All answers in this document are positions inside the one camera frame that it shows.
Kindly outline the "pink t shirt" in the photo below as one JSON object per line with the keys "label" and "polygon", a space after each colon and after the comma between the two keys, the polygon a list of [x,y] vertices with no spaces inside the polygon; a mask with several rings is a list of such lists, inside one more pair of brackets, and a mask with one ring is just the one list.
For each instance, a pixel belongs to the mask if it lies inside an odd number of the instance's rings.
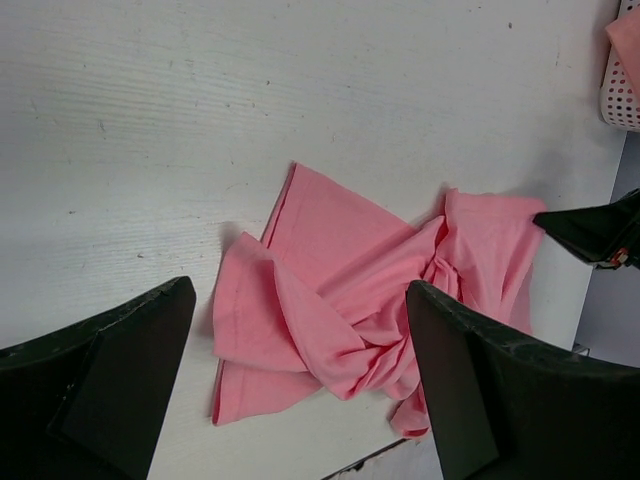
{"label": "pink t shirt", "polygon": [[529,332],[529,285],[543,234],[536,198],[448,190],[414,226],[295,163],[261,238],[227,248],[213,298],[217,426],[284,411],[321,389],[395,402],[401,437],[430,427],[405,293],[426,281]]}

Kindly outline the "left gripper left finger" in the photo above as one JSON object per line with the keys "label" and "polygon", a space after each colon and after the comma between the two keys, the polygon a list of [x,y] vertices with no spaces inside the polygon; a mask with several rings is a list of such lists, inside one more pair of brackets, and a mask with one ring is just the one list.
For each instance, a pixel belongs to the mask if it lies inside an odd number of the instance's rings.
{"label": "left gripper left finger", "polygon": [[2,349],[2,478],[146,478],[194,309],[176,277]]}

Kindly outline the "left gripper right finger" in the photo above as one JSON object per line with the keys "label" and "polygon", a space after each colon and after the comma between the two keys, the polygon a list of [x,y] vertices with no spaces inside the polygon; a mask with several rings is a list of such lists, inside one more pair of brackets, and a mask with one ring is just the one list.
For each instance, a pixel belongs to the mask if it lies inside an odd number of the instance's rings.
{"label": "left gripper right finger", "polygon": [[411,338],[447,479],[635,479],[639,372],[479,314],[424,282]]}

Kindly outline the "white perforated laundry basket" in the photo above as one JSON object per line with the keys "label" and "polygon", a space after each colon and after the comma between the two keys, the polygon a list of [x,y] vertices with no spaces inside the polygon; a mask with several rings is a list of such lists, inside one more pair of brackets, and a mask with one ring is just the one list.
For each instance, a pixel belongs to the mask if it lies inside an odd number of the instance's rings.
{"label": "white perforated laundry basket", "polygon": [[[616,19],[636,6],[639,7],[638,1],[620,1]],[[609,43],[609,56],[599,93],[601,118],[614,128],[638,133],[639,95],[635,94],[610,40]]]}

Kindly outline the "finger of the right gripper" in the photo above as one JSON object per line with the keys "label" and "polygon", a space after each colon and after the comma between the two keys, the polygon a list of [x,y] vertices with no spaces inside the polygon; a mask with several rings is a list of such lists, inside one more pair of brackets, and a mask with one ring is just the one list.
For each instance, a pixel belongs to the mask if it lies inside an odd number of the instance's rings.
{"label": "finger of the right gripper", "polygon": [[596,269],[639,268],[639,189],[607,205],[541,212],[533,223]]}

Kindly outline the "salmon orange t shirt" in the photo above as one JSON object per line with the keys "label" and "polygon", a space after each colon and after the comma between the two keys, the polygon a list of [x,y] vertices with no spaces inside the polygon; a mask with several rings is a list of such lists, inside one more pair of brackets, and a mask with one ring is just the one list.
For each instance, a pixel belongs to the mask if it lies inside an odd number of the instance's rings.
{"label": "salmon orange t shirt", "polygon": [[640,11],[636,6],[606,27],[608,38],[636,95],[640,87]]}

